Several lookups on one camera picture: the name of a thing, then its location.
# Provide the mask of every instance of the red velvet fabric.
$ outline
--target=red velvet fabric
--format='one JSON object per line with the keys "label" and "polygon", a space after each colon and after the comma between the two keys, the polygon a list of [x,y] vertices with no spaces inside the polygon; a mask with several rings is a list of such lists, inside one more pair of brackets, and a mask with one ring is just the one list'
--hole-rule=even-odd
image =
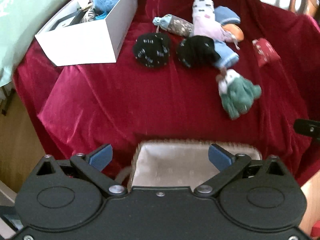
{"label": "red velvet fabric", "polygon": [[[106,173],[114,176],[131,164],[144,140],[246,143],[264,158],[279,155],[301,184],[310,178],[320,168],[319,147],[309,148],[310,139],[296,134],[293,123],[320,119],[320,33],[307,16],[259,0],[213,1],[241,17],[245,39],[234,69],[262,88],[248,114],[229,119],[215,82],[218,71],[184,68],[175,55],[178,36],[169,34],[173,45],[166,66],[148,69],[135,61],[132,46],[139,35],[155,31],[153,17],[171,13],[192,20],[193,0],[139,0],[116,64],[53,67],[36,41],[30,46],[14,81],[45,151],[69,158],[111,143],[114,158]],[[280,62],[258,67],[252,40],[261,37]]]}

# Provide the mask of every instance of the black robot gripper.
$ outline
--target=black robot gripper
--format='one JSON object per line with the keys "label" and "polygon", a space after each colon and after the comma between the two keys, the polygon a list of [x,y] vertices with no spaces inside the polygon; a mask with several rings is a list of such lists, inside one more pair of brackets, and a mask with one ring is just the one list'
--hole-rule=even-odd
{"label": "black robot gripper", "polygon": [[277,156],[232,155],[213,144],[220,173],[190,187],[132,187],[92,163],[104,145],[70,160],[43,157],[17,195],[23,229],[12,240],[307,240],[306,199]]}

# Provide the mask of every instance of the open box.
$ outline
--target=open box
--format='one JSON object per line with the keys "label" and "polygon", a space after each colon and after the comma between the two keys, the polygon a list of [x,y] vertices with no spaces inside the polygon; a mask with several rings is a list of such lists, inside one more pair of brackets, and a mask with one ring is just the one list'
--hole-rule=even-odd
{"label": "open box", "polygon": [[115,63],[138,0],[119,0],[103,20],[80,23],[50,31],[57,20],[75,12],[80,0],[71,0],[36,34],[47,57],[56,66]]}

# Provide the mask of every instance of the screw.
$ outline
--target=screw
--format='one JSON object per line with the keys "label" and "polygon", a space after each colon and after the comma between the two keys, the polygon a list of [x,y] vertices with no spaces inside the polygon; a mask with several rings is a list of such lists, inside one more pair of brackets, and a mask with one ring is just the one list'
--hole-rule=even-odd
{"label": "screw", "polygon": [[112,185],[110,188],[109,188],[109,191],[113,194],[120,194],[120,193],[123,193],[124,192],[124,186],[122,185]]}
{"label": "screw", "polygon": [[207,193],[210,193],[212,192],[212,187],[209,186],[209,185],[200,185],[196,188],[196,190],[199,192],[199,193],[204,193],[204,194],[207,194]]}
{"label": "screw", "polygon": [[24,236],[23,240],[33,240],[33,237],[32,236]]}
{"label": "screw", "polygon": [[157,192],[156,195],[158,197],[164,197],[165,193],[164,192]]}

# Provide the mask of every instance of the striped object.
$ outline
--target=striped object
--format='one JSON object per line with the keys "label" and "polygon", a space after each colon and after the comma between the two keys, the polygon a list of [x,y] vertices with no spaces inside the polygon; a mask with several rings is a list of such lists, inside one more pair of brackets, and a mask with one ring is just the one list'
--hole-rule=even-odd
{"label": "striped object", "polygon": [[92,21],[95,21],[96,19],[96,14],[95,14],[95,11],[93,9],[89,9],[84,17],[82,18],[81,22],[82,23],[86,23],[86,22],[92,22]]}

